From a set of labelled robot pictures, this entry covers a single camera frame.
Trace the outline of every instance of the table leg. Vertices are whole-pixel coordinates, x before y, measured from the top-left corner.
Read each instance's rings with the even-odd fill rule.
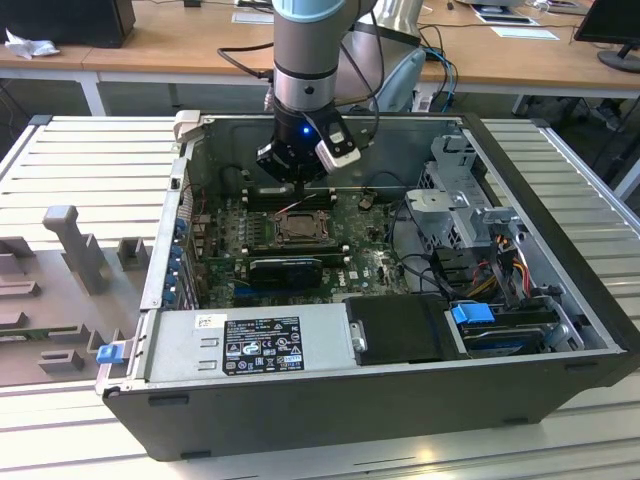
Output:
[[[631,170],[629,170],[629,173],[624,176],[613,193],[615,193],[616,196],[621,200],[626,200],[634,192],[638,185],[640,185],[640,158],[631,168]]]
[[[98,75],[95,72],[81,72],[78,74],[77,81],[82,87],[91,115],[101,117],[110,115],[109,107],[104,103],[100,95]]]
[[[171,107],[176,111],[180,110],[182,105],[178,97],[178,86],[175,83],[169,84],[169,99],[171,100]]]
[[[511,109],[511,113],[517,116],[525,115],[529,108],[531,98],[531,95],[518,95],[516,103],[513,104],[513,108]]]

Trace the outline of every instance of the warning label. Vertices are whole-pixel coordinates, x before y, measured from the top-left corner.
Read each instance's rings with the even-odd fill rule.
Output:
[[[227,375],[304,370],[300,318],[225,322],[222,365]]]

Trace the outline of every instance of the wooden desk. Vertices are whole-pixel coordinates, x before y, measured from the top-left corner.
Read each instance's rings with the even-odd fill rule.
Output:
[[[579,25],[582,17],[544,15],[539,20],[543,25],[555,25],[549,30],[559,41],[507,39],[482,24],[466,5],[455,3],[455,9],[449,11],[446,0],[425,3],[433,12],[422,15],[420,22],[441,25],[447,56],[460,74],[459,92],[615,98],[635,98],[640,92],[640,75],[601,64],[593,45],[570,43],[571,26]],[[273,39],[272,25],[232,24],[235,9],[231,5],[185,9],[181,2],[156,5],[135,1],[134,8],[136,26],[123,48],[87,51],[84,47],[62,47],[62,55],[32,62],[9,58],[8,52],[2,52],[0,77],[78,81],[94,115],[107,113],[99,82],[264,85],[225,62],[216,49],[267,43]],[[469,24],[478,26],[460,27]],[[424,32],[437,45],[433,29]],[[237,56],[256,69],[273,65],[271,49]],[[429,94],[442,78],[442,67],[429,63],[419,89]]]
[[[544,15],[537,20],[541,25],[558,26],[547,29],[560,40],[502,38],[486,24],[482,24],[471,8],[465,5],[456,4],[455,9],[449,11],[439,8],[440,4],[445,4],[444,0],[430,0],[429,3],[434,6],[434,11],[423,16],[422,23],[481,25],[439,27],[447,58],[458,67],[461,86],[619,89],[634,90],[636,96],[640,91],[640,75],[609,68],[598,60],[598,49],[595,46],[572,41],[575,32],[572,26],[579,26],[583,17]],[[529,8],[521,11],[532,16],[537,14]],[[425,29],[424,33],[432,45],[438,45],[433,29]],[[442,77],[439,65],[428,65],[423,73],[423,80],[432,81],[434,72],[436,79],[438,74]]]
[[[273,41],[273,25],[232,23],[233,6],[181,2],[155,5],[134,2],[136,25],[123,48],[94,48],[84,59],[87,70],[240,75],[220,57],[219,47]],[[273,50],[238,54],[252,68],[273,68]]]
[[[68,46],[57,55],[34,57],[33,60],[17,57],[8,48],[0,48],[0,67],[52,70],[82,70],[82,61],[91,47]]]

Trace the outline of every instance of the computer monitor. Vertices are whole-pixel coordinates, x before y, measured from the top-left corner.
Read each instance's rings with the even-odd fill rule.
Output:
[[[575,39],[624,45],[620,52],[601,51],[598,58],[611,68],[640,73],[640,58],[629,53],[640,45],[640,0],[596,0]]]

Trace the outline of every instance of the wire bundle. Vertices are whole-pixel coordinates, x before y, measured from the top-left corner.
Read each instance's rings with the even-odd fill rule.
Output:
[[[438,42],[440,44],[439,51],[431,46],[427,38],[424,36],[424,33],[422,33],[422,31],[427,28],[433,28],[438,34]],[[444,79],[442,80],[442,84],[440,85],[438,92],[431,100],[431,103],[433,104],[440,97],[440,95],[442,95],[445,87],[448,84],[447,99],[445,100],[444,105],[441,109],[441,112],[444,113],[451,107],[451,105],[453,105],[455,91],[458,87],[458,67],[456,67],[455,63],[447,58],[447,54],[444,50],[444,44],[442,42],[442,33],[440,33],[440,29],[436,25],[423,25],[422,27],[420,27],[420,36],[422,37],[422,41],[425,43],[424,45],[422,45],[425,52],[427,52],[428,55],[437,58],[440,61],[442,68],[444,69]]]

